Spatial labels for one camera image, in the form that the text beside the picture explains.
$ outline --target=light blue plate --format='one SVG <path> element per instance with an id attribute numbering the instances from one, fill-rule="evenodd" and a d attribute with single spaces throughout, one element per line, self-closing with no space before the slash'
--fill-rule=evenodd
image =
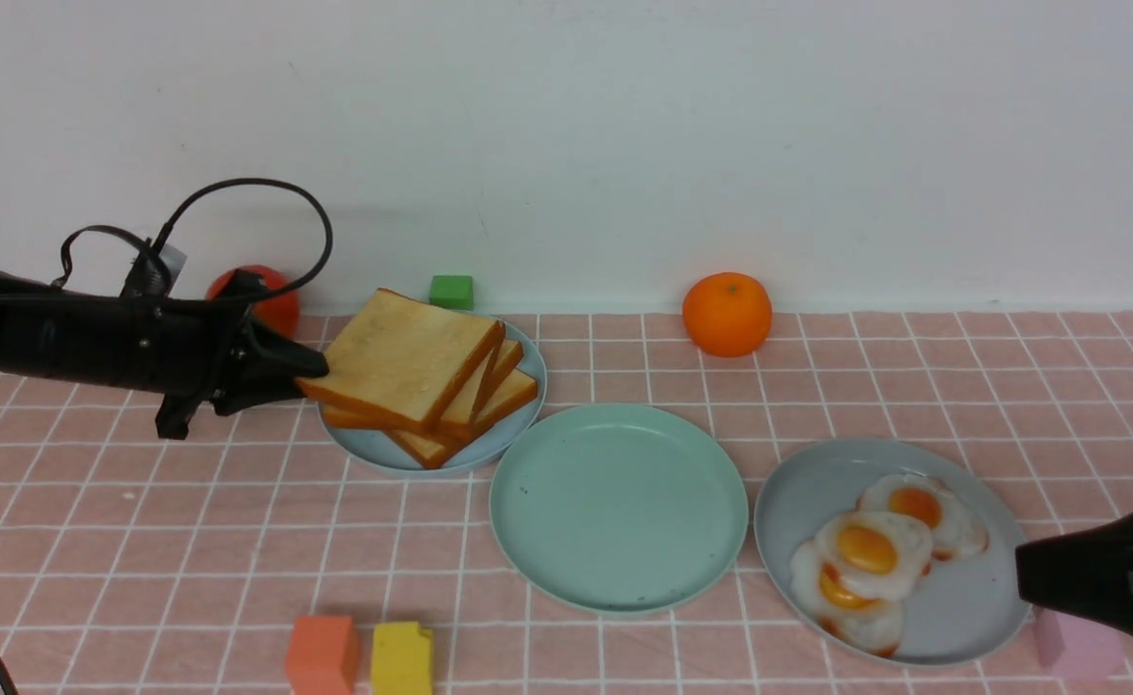
<path id="1" fill-rule="evenodd" d="M 491 431 L 478 437 L 477 441 L 472 441 L 461 452 L 455 454 L 451 460 L 446 461 L 446 465 L 437 471 L 424 469 L 416 461 L 416 458 L 409 457 L 407 451 L 400 449 L 385 434 L 376 430 L 339 430 L 339 427 L 333 427 L 325 422 L 322 425 L 337 444 L 342 446 L 347 452 L 359 458 L 360 463 L 393 477 L 454 477 L 478 469 L 501 457 L 502 451 L 522 431 L 528 430 L 531 423 L 537 422 L 540 406 L 545 404 L 545 381 L 547 381 L 545 379 L 545 359 L 537 350 L 537 345 L 522 330 L 511 324 L 505 324 L 505 336 L 523 345 L 523 358 L 519 361 L 517 368 L 537 380 L 537 399 L 508 415 Z M 322 417 L 322 406 L 318 406 L 318 417 Z"/>
<path id="2" fill-rule="evenodd" d="M 932 562 L 931 574 L 905 601 L 905 638 L 892 659 L 854 650 L 811 620 L 791 587 L 791 554 L 840 511 L 853 510 L 868 485 L 889 474 L 939 478 L 987 525 L 986 553 Z M 946 668 L 1003 647 L 1025 624 L 1013 550 L 1025 542 L 1013 512 L 985 484 L 946 458 L 886 439 L 833 439 L 786 458 L 756 501 L 756 543 L 782 595 L 804 624 L 863 659 L 884 664 Z"/>
<path id="3" fill-rule="evenodd" d="M 749 511 L 725 450 L 650 406 L 579 406 L 502 458 L 493 533 L 528 582 L 602 615 L 664 611 L 739 558 Z"/>

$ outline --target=orange cube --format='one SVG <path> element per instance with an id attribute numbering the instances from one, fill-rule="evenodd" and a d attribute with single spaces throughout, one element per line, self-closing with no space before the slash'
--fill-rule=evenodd
<path id="1" fill-rule="evenodd" d="M 350 617 L 303 616 L 292 628 L 283 671 L 296 695 L 351 695 L 360 637 Z"/>

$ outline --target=green cube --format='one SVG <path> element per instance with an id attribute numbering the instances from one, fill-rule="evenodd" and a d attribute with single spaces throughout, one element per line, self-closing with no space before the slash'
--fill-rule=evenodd
<path id="1" fill-rule="evenodd" d="M 429 303 L 434 307 L 472 311 L 472 278 L 466 274 L 435 274 L 429 282 Z"/>

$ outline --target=yellow block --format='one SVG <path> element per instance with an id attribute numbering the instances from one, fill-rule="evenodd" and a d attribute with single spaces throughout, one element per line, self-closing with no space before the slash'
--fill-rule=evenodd
<path id="1" fill-rule="evenodd" d="M 378 625 L 368 680 L 374 695 L 433 695 L 432 630 L 418 621 Z"/>

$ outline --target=red ball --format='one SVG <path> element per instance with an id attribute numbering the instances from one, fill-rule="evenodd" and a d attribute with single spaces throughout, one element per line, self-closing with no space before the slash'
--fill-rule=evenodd
<path id="1" fill-rule="evenodd" d="M 283 287 L 288 287 L 288 278 L 274 269 L 266 268 L 266 265 L 240 265 L 239 269 L 228 271 L 220 276 L 218 280 L 211 282 L 211 288 L 205 291 L 205 298 L 214 299 L 215 296 L 219 296 L 219 291 L 223 290 L 223 287 L 228 285 L 232 274 L 238 270 L 261 276 L 266 281 L 266 289 L 283 289 Z M 292 338 L 296 334 L 298 322 L 301 322 L 301 299 L 298 298 L 296 291 L 290 291 L 283 296 L 275 296 L 274 299 L 259 302 L 254 307 L 254 316 L 270 327 L 271 330 L 274 330 L 275 333 L 282 334 L 283 338 Z"/>

